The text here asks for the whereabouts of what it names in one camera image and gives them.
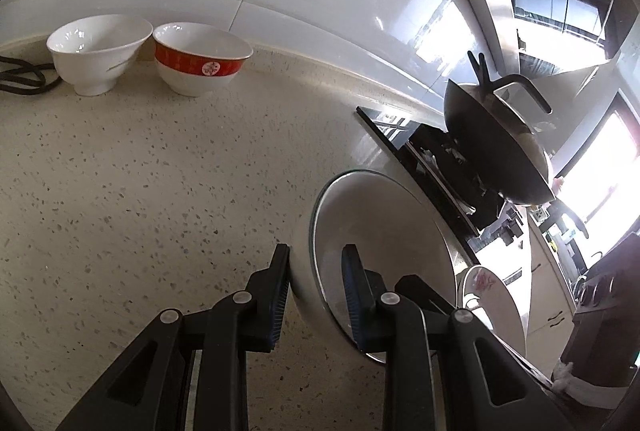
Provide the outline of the white floral plate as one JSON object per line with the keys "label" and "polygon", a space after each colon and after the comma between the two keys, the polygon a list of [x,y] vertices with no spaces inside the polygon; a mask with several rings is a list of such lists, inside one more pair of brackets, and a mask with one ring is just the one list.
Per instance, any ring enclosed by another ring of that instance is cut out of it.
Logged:
{"label": "white floral plate", "polygon": [[512,349],[526,355],[520,312],[506,285],[486,266],[473,265],[456,276],[457,303],[471,311]]}

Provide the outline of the white bowl front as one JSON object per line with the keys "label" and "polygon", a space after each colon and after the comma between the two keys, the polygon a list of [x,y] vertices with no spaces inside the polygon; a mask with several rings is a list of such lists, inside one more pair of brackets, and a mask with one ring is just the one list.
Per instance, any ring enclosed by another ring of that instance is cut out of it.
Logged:
{"label": "white bowl front", "polygon": [[337,174],[297,222],[290,255],[296,307],[333,354],[362,358],[343,289],[342,250],[349,243],[386,286],[416,274],[442,298],[456,301],[451,249],[431,207],[381,172]]}

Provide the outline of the red banded white bowl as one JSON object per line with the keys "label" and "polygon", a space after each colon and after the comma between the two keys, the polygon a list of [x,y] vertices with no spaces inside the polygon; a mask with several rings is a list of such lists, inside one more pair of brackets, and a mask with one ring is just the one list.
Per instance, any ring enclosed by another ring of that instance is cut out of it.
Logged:
{"label": "red banded white bowl", "polygon": [[167,23],[154,29],[154,62],[169,89],[198,98],[230,84],[254,50],[209,24]]}

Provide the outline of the white kitchen cabinets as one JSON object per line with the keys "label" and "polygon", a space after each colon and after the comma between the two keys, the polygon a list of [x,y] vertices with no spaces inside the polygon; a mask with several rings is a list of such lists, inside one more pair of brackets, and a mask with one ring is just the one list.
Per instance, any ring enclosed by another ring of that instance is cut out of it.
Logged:
{"label": "white kitchen cabinets", "polygon": [[532,301],[526,359],[551,377],[574,329],[575,302],[555,254],[531,217],[528,229],[532,251]]}

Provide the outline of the black wok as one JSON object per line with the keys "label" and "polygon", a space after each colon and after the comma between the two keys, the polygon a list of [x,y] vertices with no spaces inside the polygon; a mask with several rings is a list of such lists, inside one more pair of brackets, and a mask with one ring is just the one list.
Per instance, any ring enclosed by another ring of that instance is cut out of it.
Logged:
{"label": "black wok", "polygon": [[465,91],[468,85],[450,80],[445,93],[446,127],[460,153],[488,188],[511,203],[554,202],[552,181],[541,177],[514,137]]}

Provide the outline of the black glass gas stove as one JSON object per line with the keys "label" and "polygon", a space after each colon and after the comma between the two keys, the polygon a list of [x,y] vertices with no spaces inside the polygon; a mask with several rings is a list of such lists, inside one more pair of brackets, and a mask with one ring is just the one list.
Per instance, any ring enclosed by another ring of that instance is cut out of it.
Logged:
{"label": "black glass gas stove", "polygon": [[448,133],[368,107],[356,113],[409,172],[472,262],[495,240],[524,247],[523,216],[480,180]]}

